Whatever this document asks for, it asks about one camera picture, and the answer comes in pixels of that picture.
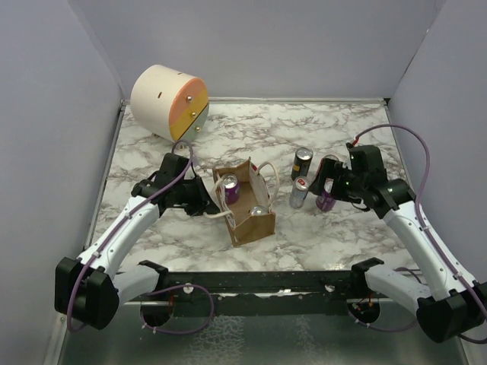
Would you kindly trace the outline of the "purple beverage can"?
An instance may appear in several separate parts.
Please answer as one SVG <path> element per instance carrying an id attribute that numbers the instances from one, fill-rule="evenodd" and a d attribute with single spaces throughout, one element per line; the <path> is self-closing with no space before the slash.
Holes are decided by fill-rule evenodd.
<path id="1" fill-rule="evenodd" d="M 227 173 L 222 177 L 221 186 L 224 190 L 224 198 L 227 205 L 232 205 L 240 197 L 240 183 L 236 175 Z"/>
<path id="2" fill-rule="evenodd" d="M 316 206 L 322 212 L 330 212 L 334 208 L 336 200 L 331 195 L 332 187 L 333 187 L 333 181 L 331 179 L 328 179 L 325 182 L 323 191 L 319 196 L 317 196 L 315 200 Z"/>

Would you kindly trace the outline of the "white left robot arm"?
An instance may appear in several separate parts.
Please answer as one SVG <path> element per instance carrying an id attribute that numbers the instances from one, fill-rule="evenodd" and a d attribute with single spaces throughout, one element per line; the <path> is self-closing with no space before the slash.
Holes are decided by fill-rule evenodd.
<path id="1" fill-rule="evenodd" d="M 124 303 L 139 296 L 159 300 L 166 294 L 191 289 L 209 301 L 209 317 L 215 301 L 207 287 L 176 284 L 167 268 L 150 261 L 131 271 L 119 272 L 122 261 L 140 236 L 170 208 L 182 208 L 190 217 L 217 214 L 202 178 L 186 178 L 193 158 L 174 152 L 165 154 L 159 170 L 132 189 L 123 211 L 98 241 L 77 258 L 63 258 L 55 270 L 55 309 L 66 316 L 68 330 L 89 325 L 104 329 Z"/>

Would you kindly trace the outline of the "silver slim energy can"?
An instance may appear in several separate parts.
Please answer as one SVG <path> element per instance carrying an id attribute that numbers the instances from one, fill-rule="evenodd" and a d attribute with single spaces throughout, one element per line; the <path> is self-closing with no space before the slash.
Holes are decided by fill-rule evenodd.
<path id="1" fill-rule="evenodd" d="M 299 209 L 304 205 L 310 188 L 308 179 L 304 176 L 297 177 L 292 186 L 291 195 L 289 198 L 289 205 L 292 208 Z"/>

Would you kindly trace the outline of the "silver top can in bag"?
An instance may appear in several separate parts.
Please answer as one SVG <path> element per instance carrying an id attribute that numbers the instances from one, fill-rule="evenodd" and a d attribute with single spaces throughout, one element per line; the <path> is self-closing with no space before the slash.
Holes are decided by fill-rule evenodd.
<path id="1" fill-rule="evenodd" d="M 269 209 L 263 205 L 255 205 L 249 211 L 250 216 L 263 216 L 267 215 L 268 213 Z"/>

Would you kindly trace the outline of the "round pastel drawer cabinet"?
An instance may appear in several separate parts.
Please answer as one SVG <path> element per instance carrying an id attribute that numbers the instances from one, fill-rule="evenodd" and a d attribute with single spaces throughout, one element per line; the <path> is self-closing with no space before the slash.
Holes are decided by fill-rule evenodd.
<path id="1" fill-rule="evenodd" d="M 153 65 L 135 82 L 130 107 L 135 121 L 151 133 L 194 141 L 208 117 L 208 89 L 201 78 Z"/>

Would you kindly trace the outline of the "red cola can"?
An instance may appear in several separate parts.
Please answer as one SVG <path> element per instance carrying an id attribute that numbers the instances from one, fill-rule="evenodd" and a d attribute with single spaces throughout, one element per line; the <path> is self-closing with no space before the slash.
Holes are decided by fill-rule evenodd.
<path id="1" fill-rule="evenodd" d="M 320 166 L 324 171 L 332 171 L 337 162 L 339 162 L 337 156 L 328 154 L 322 158 Z"/>

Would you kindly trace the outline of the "jute watermelon canvas bag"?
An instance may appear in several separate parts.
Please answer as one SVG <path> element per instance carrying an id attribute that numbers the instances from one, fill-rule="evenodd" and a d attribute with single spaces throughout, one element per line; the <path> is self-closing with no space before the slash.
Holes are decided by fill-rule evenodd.
<path id="1" fill-rule="evenodd" d="M 240 197 L 237 202 L 227 205 L 224 190 L 221 186 L 222 177 L 227 173 L 237 176 L 240 183 Z M 247 159 L 235 167 L 220 167 L 212 169 L 213 189 L 220 212 L 208 214 L 212 219 L 224 218 L 232 246 L 261 240 L 275 233 L 276 215 L 273 204 L 280 189 L 280 176 L 277 167 L 270 161 L 259 166 Z M 269 213 L 263 216 L 250 216 L 249 211 L 255 205 L 263 205 Z"/>

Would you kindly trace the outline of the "black yellow beverage can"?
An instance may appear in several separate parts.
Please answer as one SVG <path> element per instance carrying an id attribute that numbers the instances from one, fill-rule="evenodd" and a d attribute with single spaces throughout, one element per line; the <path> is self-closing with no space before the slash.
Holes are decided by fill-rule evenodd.
<path id="1" fill-rule="evenodd" d="M 294 153 L 294 161 L 291 169 L 291 179 L 307 177 L 313 159 L 313 151 L 310 148 L 299 147 Z"/>

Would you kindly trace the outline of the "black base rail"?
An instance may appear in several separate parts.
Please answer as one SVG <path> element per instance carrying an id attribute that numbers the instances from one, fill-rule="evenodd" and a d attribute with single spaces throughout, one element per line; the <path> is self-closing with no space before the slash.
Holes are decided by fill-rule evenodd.
<path id="1" fill-rule="evenodd" d="M 170 318 L 216 316 L 344 316 L 349 304 L 379 298 L 350 271 L 171 272 L 156 294 L 140 296 L 143 319 L 163 325 Z"/>

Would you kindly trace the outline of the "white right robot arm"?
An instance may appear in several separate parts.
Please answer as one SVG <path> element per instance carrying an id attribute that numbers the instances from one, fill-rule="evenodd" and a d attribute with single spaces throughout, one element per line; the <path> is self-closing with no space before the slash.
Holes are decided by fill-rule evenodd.
<path id="1" fill-rule="evenodd" d="M 323 173 L 331 196 L 342 202 L 364 203 L 399 237 L 419 267 L 424 284 L 410 280 L 372 258 L 352 266 L 351 292 L 389 297 L 415 315 L 434 342 L 485 322 L 486 285 L 478 282 L 451 254 L 428 224 L 417 196 L 403 179 L 389 179 L 379 148 L 349 147 L 350 165 L 325 158 Z"/>

